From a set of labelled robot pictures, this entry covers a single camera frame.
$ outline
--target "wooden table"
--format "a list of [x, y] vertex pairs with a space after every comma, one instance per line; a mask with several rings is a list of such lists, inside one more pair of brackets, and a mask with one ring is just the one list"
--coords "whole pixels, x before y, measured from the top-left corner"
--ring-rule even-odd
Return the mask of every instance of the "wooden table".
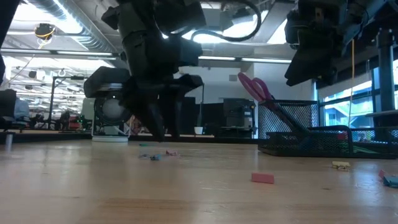
[[[272, 157], [255, 145], [67, 141], [0, 152], [0, 223], [398, 223], [392, 160]], [[138, 155], [165, 153], [161, 161]], [[250, 181], [252, 171], [275, 184]]]

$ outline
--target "ceiling duct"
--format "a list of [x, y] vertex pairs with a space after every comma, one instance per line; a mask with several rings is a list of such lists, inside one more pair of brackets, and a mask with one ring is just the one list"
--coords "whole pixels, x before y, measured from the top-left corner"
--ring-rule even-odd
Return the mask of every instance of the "ceiling duct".
[[93, 24], [90, 18], [71, 0], [26, 0], [36, 8], [53, 15], [59, 21], [56, 24], [64, 32], [74, 32], [77, 42], [90, 51], [115, 52], [115, 47]]

